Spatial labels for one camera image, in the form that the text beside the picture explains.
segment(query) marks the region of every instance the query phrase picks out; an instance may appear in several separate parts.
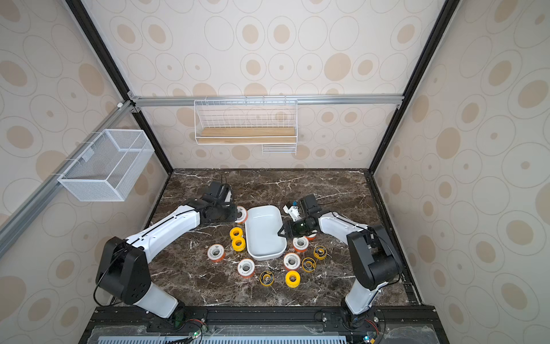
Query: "red wire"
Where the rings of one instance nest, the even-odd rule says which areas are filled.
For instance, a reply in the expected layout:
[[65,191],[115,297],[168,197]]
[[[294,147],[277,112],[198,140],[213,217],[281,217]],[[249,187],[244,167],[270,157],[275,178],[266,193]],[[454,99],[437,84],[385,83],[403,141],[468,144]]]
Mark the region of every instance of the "red wire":
[[190,321],[190,320],[198,321],[198,322],[200,322],[202,325],[206,325],[206,323],[204,323],[203,321],[200,321],[199,319],[188,319],[188,321]]
[[373,323],[371,320],[368,320],[366,319],[366,321],[368,321],[369,324],[371,324],[372,326],[374,326],[374,328],[376,329],[376,334],[378,335],[380,332],[378,331],[378,326],[376,326],[375,323]]

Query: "patterned wallpaper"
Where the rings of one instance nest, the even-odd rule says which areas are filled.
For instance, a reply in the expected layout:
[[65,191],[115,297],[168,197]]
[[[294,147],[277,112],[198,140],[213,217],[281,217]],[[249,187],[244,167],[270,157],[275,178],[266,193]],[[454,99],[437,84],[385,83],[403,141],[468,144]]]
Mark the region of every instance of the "patterned wallpaper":
[[[129,114],[117,128],[138,129]],[[80,202],[61,190],[0,260],[0,343],[77,343],[103,246],[143,229],[167,175],[156,155],[124,202]],[[110,295],[97,292],[106,304]]]
[[60,3],[0,2],[0,226],[116,99]]
[[550,336],[550,2],[458,10],[376,172],[453,344]]
[[400,93],[443,0],[87,0],[144,96]]
[[296,154],[261,145],[197,145],[193,107],[142,109],[174,168],[366,168],[395,105],[298,107]]
[[[0,1],[0,225],[115,108],[107,80],[61,3]],[[153,156],[126,202],[59,192],[0,260],[0,343],[78,342],[103,245],[142,229],[165,179]]]

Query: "vent grille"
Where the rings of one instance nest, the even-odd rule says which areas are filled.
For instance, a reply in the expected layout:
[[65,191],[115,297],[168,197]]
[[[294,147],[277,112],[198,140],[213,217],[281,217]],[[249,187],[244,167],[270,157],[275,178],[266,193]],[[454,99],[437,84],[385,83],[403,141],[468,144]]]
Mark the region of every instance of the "vent grille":
[[[180,336],[101,336],[98,344],[169,344]],[[200,338],[191,342],[198,344]],[[345,336],[212,336],[202,344],[346,344]]]

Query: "white wire basket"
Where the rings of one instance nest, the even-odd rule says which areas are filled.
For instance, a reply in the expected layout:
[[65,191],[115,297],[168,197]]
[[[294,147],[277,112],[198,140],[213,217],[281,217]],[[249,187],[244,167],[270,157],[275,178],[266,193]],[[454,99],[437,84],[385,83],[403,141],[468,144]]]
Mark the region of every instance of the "white wire basket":
[[285,97],[195,101],[200,145],[262,145],[264,152],[296,152],[298,101]]
[[57,180],[79,201],[124,201],[154,151],[143,130],[105,129]]

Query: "marble table surface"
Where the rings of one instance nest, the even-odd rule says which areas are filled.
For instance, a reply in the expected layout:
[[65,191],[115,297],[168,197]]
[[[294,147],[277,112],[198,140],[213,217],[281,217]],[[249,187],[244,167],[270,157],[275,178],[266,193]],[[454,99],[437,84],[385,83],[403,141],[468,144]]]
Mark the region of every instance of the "marble table surface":
[[[356,222],[380,223],[370,190],[361,170],[175,170],[153,216],[156,222],[170,214],[187,198],[201,196],[211,181],[227,181],[233,188],[237,205],[249,209],[271,204],[282,210],[289,200],[315,194],[323,208],[336,211]],[[283,221],[289,219],[283,211]],[[313,247],[323,245],[328,257],[317,262],[313,273],[299,269],[301,283],[289,288],[285,281],[283,257],[256,261],[256,274],[244,279],[237,273],[237,263],[251,258],[246,250],[231,248],[231,224],[199,226],[162,250],[150,263],[155,284],[187,305],[226,306],[338,306],[351,289],[354,275],[346,244],[324,233],[317,235],[304,257],[313,257]],[[206,250],[213,244],[225,247],[225,259],[213,263]],[[285,253],[295,252],[287,242]],[[271,270],[274,284],[264,287],[259,274]],[[401,282],[383,289],[376,304],[407,305]]]

